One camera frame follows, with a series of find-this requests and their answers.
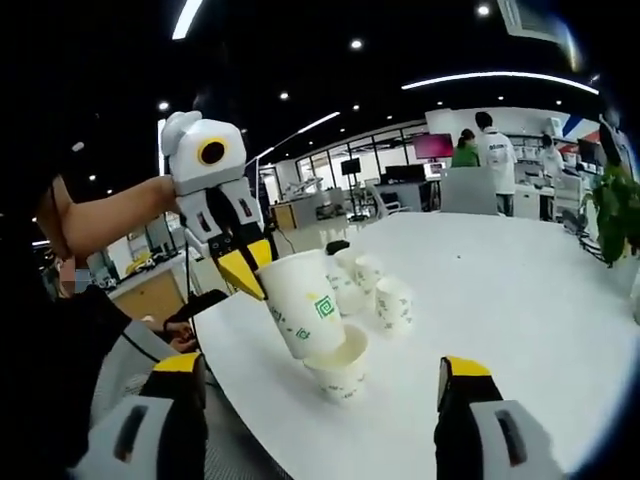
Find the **ceiling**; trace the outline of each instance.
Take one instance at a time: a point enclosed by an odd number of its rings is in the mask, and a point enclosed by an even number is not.
[[[479,18],[478,3],[469,0],[308,0],[295,6],[204,0],[179,41],[171,35],[184,0],[158,0],[156,8],[127,2],[126,9],[117,2],[56,3],[31,25],[41,40],[32,42],[28,55],[16,56],[27,72],[16,78],[24,92],[16,98],[26,111],[33,106],[41,112],[47,138],[64,151],[65,179],[76,201],[157,174],[157,120],[191,109],[204,92],[206,116],[247,129],[251,157],[341,112],[277,148],[264,163],[422,118],[440,101],[451,108],[524,106],[596,118],[594,95],[538,80],[474,79],[401,90],[426,78],[494,69],[586,83],[555,44],[508,36],[497,5],[485,3],[492,14]],[[354,38],[364,42],[360,51],[349,48]],[[283,91],[288,101],[280,100]],[[161,100],[170,103],[168,112],[158,111]],[[352,110],[356,103],[358,112]],[[85,148],[73,153],[78,141]]]

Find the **light strip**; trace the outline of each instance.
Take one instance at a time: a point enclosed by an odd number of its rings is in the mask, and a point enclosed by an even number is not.
[[[262,157],[264,157],[265,155],[268,155],[269,153],[273,152],[275,150],[274,147],[269,147],[267,148],[264,152],[262,152],[260,155],[258,155],[256,158],[254,158],[253,160],[251,160],[251,162],[249,162],[249,164],[255,162],[256,160],[260,160]]]
[[[454,80],[465,80],[468,78],[487,78],[487,77],[520,77],[520,78],[534,78],[536,80],[547,80],[549,82],[562,83],[569,85],[570,87],[579,88],[594,95],[600,94],[595,88],[591,88],[582,83],[574,82],[573,80],[567,80],[566,78],[554,77],[552,75],[544,75],[542,73],[526,73],[526,72],[476,72],[476,73],[463,73],[460,75],[449,75],[447,77],[432,78],[431,80],[422,80],[421,82],[409,83],[403,85],[403,90],[410,90],[412,88],[424,87],[426,85],[433,85],[435,83],[451,82]]]
[[[178,18],[178,23],[176,23],[176,28],[173,31],[173,37],[171,37],[173,40],[182,40],[187,36],[200,5],[202,5],[202,0],[187,0],[180,14],[180,18]]]
[[[164,155],[162,155],[162,129],[167,121],[163,118],[158,120],[158,175],[164,175]]]
[[[336,118],[338,115],[340,115],[340,112],[333,112],[330,115],[327,115],[326,117],[321,118],[320,120],[318,120],[317,122],[313,122],[311,125],[307,125],[306,127],[298,130],[298,134],[304,133],[304,132],[308,132],[309,130],[311,130],[313,127],[317,127],[318,125],[324,123],[324,122],[328,122],[329,120],[331,120],[332,118]]]

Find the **green shirt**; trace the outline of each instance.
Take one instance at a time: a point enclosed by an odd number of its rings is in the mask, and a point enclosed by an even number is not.
[[[479,164],[478,151],[476,150],[476,147],[465,145],[462,148],[456,148],[453,152],[451,168],[477,167]]]

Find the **paper cup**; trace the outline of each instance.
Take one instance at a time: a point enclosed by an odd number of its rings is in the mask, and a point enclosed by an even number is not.
[[[359,256],[360,254],[353,247],[344,248],[333,254],[336,263],[354,280],[356,278],[356,258]]]
[[[345,340],[321,250],[290,255],[258,270],[267,306],[293,358],[331,352]]]
[[[333,262],[329,266],[329,283],[336,294],[341,315],[353,315],[364,307],[365,296],[362,289],[343,268]]]
[[[401,333],[413,323],[411,289],[400,280],[384,277],[376,284],[376,317],[385,332]]]
[[[334,352],[314,355],[303,363],[320,386],[336,402],[351,402],[363,390],[367,376],[367,335],[353,325],[345,325],[346,341]]]
[[[356,282],[367,298],[374,295],[376,283],[382,278],[382,264],[371,255],[361,255],[356,259]]]

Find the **red monitor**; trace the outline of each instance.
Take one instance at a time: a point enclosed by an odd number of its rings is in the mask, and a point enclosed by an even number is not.
[[[421,135],[413,139],[416,158],[453,157],[453,142],[448,133]]]

